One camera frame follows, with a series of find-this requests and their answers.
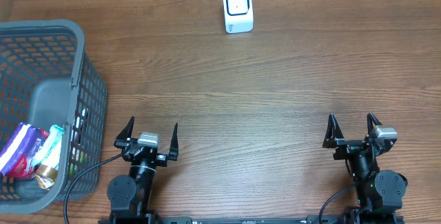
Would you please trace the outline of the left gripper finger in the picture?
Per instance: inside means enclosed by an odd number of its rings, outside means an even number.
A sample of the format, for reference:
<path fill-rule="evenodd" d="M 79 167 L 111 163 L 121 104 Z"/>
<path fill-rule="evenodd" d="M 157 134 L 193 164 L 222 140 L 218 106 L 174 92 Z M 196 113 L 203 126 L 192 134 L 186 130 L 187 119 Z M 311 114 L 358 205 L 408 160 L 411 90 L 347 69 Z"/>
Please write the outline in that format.
<path fill-rule="evenodd" d="M 174 126 L 174 131 L 172 134 L 172 139 L 170 143 L 169 155 L 178 155 L 178 124 Z"/>
<path fill-rule="evenodd" d="M 132 137 L 132 130 L 134 127 L 134 117 L 132 116 L 128 121 L 127 125 L 123 128 L 123 130 L 117 135 L 117 141 L 127 141 Z"/>

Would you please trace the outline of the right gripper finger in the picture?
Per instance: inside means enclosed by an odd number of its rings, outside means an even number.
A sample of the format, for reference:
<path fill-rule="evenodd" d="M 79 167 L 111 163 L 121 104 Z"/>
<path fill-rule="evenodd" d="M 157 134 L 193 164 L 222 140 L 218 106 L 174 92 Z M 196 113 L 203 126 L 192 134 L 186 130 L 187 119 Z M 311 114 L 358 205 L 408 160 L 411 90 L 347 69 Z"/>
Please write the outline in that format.
<path fill-rule="evenodd" d="M 374 130 L 381 126 L 382 123 L 379 121 L 379 119 L 375 116 L 373 112 L 368 113 L 367 115 L 367 134 L 369 136 L 373 136 Z"/>
<path fill-rule="evenodd" d="M 331 113 L 328 118 L 327 131 L 323 143 L 339 143 L 344 140 L 345 138 L 336 117 L 334 113 Z"/>

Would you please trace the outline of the mint green wipes pack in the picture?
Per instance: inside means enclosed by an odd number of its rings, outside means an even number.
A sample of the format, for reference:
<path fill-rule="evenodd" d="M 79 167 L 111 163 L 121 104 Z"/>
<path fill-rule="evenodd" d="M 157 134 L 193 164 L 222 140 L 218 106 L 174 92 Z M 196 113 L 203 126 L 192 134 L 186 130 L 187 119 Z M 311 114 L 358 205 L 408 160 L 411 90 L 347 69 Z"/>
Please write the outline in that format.
<path fill-rule="evenodd" d="M 50 133 L 44 144 L 41 146 L 39 151 L 34 155 L 32 159 L 32 167 L 40 164 L 44 158 L 49 155 L 51 150 L 55 148 L 55 146 L 61 141 L 63 134 L 65 133 L 64 129 L 58 125 L 52 125 L 50 128 Z"/>

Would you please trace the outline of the white Pantene tube gold cap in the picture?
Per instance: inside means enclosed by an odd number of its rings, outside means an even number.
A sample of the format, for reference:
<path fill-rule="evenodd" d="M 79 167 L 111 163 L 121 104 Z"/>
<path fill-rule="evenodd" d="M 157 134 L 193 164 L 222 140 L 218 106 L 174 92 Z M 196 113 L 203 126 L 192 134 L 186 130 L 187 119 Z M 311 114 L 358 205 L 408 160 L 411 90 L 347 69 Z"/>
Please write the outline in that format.
<path fill-rule="evenodd" d="M 59 171 L 62 141 L 60 137 L 54 140 L 51 148 L 41 149 L 35 155 L 37 162 L 36 180 L 39 187 L 49 190 L 55 183 Z"/>

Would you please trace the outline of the purple snack package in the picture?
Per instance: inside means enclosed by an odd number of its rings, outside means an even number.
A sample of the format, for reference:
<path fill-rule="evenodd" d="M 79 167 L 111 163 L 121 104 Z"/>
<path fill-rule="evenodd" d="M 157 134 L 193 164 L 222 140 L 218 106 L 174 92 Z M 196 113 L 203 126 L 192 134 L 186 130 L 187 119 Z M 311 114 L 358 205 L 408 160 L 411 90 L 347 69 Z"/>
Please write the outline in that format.
<path fill-rule="evenodd" d="M 43 147 L 49 132 L 27 123 L 19 123 L 1 151 L 1 175 L 29 179 L 34 176 L 32 159 Z"/>

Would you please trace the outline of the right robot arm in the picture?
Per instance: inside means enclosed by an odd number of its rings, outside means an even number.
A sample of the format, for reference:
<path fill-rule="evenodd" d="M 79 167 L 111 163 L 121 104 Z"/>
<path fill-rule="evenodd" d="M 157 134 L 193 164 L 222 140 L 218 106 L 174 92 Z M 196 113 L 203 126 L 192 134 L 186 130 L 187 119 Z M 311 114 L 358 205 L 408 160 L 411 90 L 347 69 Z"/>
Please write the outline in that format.
<path fill-rule="evenodd" d="M 408 186 L 405 176 L 392 170 L 381 170 L 376 158 L 398 140 L 395 128 L 383 125 L 373 113 L 367 115 L 367 134 L 361 140 L 346 140 L 334 114 L 328 117 L 322 146 L 334 149 L 333 158 L 343 160 L 353 183 L 329 197 L 319 211 L 323 221 L 327 205 L 337 196 L 356 190 L 358 207 L 348 207 L 340 223 L 401 223 L 396 211 L 402 208 L 402 198 Z"/>

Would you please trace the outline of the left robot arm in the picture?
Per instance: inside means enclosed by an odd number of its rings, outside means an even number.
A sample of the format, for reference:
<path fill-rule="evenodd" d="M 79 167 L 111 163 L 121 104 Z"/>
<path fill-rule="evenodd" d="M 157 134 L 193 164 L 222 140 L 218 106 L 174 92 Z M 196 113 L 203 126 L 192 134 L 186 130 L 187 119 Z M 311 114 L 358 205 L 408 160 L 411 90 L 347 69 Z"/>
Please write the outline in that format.
<path fill-rule="evenodd" d="M 132 136 L 134 118 L 115 138 L 114 146 L 122 151 L 124 161 L 130 163 L 129 172 L 111 180 L 107 197 L 111 203 L 109 223 L 161 223 L 158 214 L 149 208 L 157 167 L 167 167 L 168 161 L 178 160 L 178 126 L 174 126 L 170 150 L 158 151 L 157 134 L 142 132 Z"/>

